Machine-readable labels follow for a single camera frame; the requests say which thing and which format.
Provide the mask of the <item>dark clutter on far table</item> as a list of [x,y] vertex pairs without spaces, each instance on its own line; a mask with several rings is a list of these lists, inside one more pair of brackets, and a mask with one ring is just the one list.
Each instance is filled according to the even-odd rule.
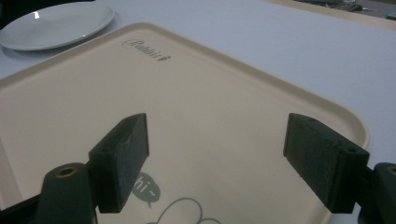
[[295,0],[295,1],[396,21],[396,0]]

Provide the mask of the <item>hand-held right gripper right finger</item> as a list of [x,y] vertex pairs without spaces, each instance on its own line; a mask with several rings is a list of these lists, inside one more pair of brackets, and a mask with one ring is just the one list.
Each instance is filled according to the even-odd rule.
[[287,161],[333,213],[350,213],[369,153],[317,119],[289,114]]

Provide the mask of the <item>white round plate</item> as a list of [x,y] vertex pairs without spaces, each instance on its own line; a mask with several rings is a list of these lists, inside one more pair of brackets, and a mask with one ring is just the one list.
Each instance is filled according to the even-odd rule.
[[55,49],[90,37],[114,18],[111,7],[76,2],[28,13],[0,31],[0,44],[15,50]]

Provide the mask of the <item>beige plastic tray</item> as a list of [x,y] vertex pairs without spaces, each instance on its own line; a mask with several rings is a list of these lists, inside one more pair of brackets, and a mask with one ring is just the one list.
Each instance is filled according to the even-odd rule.
[[0,208],[84,162],[121,120],[148,119],[149,155],[122,211],[99,224],[327,224],[283,154],[303,114],[366,147],[350,110],[149,23],[0,79]]

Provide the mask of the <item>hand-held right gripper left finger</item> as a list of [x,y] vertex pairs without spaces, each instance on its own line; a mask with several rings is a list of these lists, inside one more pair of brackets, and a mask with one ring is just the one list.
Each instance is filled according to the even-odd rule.
[[122,119],[90,152],[88,167],[101,213],[119,213],[149,156],[147,115]]

